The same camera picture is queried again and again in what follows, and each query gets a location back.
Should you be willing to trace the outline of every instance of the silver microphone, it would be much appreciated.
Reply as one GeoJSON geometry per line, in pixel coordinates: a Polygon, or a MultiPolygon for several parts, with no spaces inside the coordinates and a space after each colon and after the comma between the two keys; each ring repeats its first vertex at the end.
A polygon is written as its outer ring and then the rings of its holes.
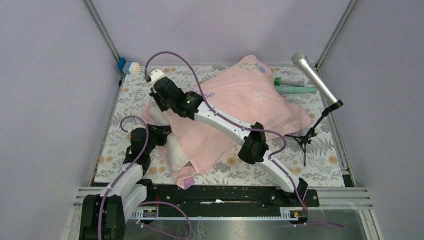
{"type": "Polygon", "coordinates": [[[311,65],[308,60],[308,57],[302,52],[296,52],[292,57],[291,61],[294,65],[302,71],[303,74],[312,82],[312,84],[319,90],[319,92],[324,96],[324,98],[332,106],[332,110],[335,110],[343,105],[343,102],[328,88],[323,79],[311,65]]]}

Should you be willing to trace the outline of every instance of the floral pattern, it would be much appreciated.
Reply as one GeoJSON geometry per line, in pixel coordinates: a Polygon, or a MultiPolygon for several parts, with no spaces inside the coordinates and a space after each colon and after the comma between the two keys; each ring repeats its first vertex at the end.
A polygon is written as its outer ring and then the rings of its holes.
{"type": "MultiPolygon", "coordinates": [[[[193,74],[186,66],[151,66],[161,69],[183,90],[195,85],[193,74]]],[[[194,66],[199,81],[202,83],[224,72],[229,66],[194,66]]],[[[295,67],[272,67],[274,77],[286,81],[305,81],[308,79],[295,67]]],[[[125,158],[125,150],[130,145],[130,135],[123,132],[120,121],[128,115],[140,115],[143,107],[151,100],[150,83],[144,81],[143,70],[139,74],[126,75],[122,84],[118,103],[114,111],[111,125],[104,141],[102,153],[98,159],[94,181],[108,183],[118,173],[125,158]]],[[[319,93],[286,94],[283,97],[289,103],[301,105],[309,116],[316,121],[324,109],[319,93]]],[[[124,126],[138,125],[136,120],[128,120],[124,126]]],[[[276,155],[290,171],[304,178],[311,187],[344,187],[330,123],[324,119],[316,128],[318,135],[312,138],[307,146],[306,167],[303,165],[303,153],[298,143],[287,137],[287,148],[276,155]]],[[[281,139],[268,141],[270,150],[278,150],[283,146],[281,139]]],[[[206,174],[195,175],[197,185],[247,185],[276,186],[276,182],[259,166],[249,165],[238,158],[240,146],[233,147],[233,154],[227,160],[213,166],[206,174]]],[[[150,154],[151,164],[145,178],[157,184],[174,184],[174,180],[162,155],[156,149],[150,154]]]]}

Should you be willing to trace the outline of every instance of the folded cloth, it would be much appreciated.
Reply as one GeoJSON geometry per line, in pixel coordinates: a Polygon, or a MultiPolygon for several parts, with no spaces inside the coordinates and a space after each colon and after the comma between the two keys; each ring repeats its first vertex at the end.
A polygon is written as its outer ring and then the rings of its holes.
{"type": "MultiPolygon", "coordinates": [[[[282,135],[298,132],[312,123],[300,105],[287,103],[279,95],[274,88],[271,69],[253,55],[244,57],[226,72],[202,83],[201,87],[207,101],[220,111],[246,123],[259,122],[265,129],[282,135]]],[[[196,85],[187,91],[199,93],[196,85]]],[[[232,155],[236,142],[229,136],[205,123],[179,117],[172,110],[160,115],[158,107],[152,106],[149,103],[144,108],[142,118],[154,124],[167,125],[169,122],[173,136],[166,149],[159,150],[164,153],[179,187],[185,189],[188,187],[185,179],[207,173],[214,164],[232,155]]],[[[277,137],[272,133],[265,133],[265,136],[268,141],[277,137]]]]}

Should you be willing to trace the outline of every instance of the gray wall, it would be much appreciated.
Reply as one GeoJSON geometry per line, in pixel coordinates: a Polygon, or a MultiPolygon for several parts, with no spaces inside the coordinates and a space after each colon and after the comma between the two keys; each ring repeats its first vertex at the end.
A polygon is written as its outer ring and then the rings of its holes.
{"type": "MultiPolygon", "coordinates": [[[[349,0],[93,0],[119,52],[146,62],[157,52],[192,64],[234,64],[248,54],[292,64],[317,61],[349,0]]],[[[182,64],[160,56],[158,64],[182,64]]]]}
{"type": "Polygon", "coordinates": [[[0,239],[59,239],[118,84],[83,2],[2,1],[0,239]]]}
{"type": "Polygon", "coordinates": [[[385,240],[422,239],[424,1],[359,1],[322,74],[385,240]]]}

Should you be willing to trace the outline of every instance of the reflective floor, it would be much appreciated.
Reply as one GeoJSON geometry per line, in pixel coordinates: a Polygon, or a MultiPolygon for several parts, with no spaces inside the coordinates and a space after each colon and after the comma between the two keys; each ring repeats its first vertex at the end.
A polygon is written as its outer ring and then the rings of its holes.
{"type": "MultiPolygon", "coordinates": [[[[361,218],[354,210],[314,210],[322,220],[342,224],[346,229],[334,229],[324,225],[293,227],[287,221],[268,220],[195,220],[191,221],[193,233],[190,240],[366,240],[361,218]]],[[[308,223],[317,221],[310,218],[308,223]]],[[[187,223],[183,220],[156,220],[152,227],[173,235],[186,236],[187,223]]],[[[172,240],[160,232],[141,228],[135,221],[128,221],[125,240],[172,240]]]]}

